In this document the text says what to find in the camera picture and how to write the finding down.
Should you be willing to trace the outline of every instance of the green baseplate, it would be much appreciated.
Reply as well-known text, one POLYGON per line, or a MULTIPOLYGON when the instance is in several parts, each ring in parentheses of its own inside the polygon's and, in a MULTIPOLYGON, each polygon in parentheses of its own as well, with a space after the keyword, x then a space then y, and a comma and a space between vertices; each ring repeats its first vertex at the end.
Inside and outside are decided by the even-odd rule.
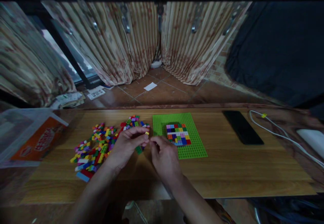
POLYGON ((178 147, 179 159, 208 157, 191 113, 153 115, 154 135, 166 136, 166 125, 168 124, 186 124, 187 127, 191 145, 178 147))

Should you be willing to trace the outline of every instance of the wooden table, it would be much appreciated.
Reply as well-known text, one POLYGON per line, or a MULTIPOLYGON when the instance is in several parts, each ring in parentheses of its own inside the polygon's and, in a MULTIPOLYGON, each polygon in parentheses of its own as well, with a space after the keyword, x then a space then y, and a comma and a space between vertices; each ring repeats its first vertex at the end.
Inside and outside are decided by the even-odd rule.
MULTIPOLYGON (((74 147, 92 132, 92 126, 106 122, 116 125, 130 115, 139 115, 153 125, 152 115, 191 113, 208 153, 207 158, 180 160, 183 173, 204 198, 315 195, 311 178, 288 155, 277 139, 251 123, 247 108, 243 113, 264 141, 262 146, 242 144, 222 114, 222 108, 120 109, 78 111, 69 129, 44 159, 25 185, 22 203, 74 202, 86 183, 75 175, 70 163, 74 147)), ((116 193, 132 200, 169 199, 151 164, 149 146, 143 154, 134 153, 116 182, 116 193)))

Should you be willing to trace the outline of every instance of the black phone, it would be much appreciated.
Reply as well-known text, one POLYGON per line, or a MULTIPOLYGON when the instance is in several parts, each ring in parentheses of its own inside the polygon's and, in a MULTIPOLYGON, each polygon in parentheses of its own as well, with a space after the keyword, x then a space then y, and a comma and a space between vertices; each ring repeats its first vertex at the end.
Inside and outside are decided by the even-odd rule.
POLYGON ((239 111, 222 111, 240 141, 245 145, 264 145, 260 136, 239 111))

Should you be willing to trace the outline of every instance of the plastic storage box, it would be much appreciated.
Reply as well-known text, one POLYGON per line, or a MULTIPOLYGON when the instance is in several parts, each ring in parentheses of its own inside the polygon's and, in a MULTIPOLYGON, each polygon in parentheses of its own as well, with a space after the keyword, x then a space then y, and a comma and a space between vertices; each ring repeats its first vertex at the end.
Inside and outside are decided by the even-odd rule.
POLYGON ((3 112, 0 115, 0 168, 39 166, 67 126, 50 108, 3 112))

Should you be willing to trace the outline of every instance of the floral curtain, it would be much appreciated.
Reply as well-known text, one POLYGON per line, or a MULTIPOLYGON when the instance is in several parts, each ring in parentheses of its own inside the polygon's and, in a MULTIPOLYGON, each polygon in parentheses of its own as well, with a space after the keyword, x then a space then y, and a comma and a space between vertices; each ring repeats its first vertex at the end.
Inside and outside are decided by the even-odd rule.
POLYGON ((168 2, 162 22, 164 68, 189 85, 198 85, 206 76, 250 3, 204 2, 198 30, 192 33, 197 5, 195 2, 168 2), (229 32, 223 35, 228 27, 229 32))
POLYGON ((59 55, 17 3, 0 3, 0 13, 0 89, 37 107, 76 91, 59 55))
POLYGON ((66 36, 108 85, 131 83, 146 75, 158 51, 157 10, 153 2, 127 3, 130 33, 117 3, 42 2, 66 36))

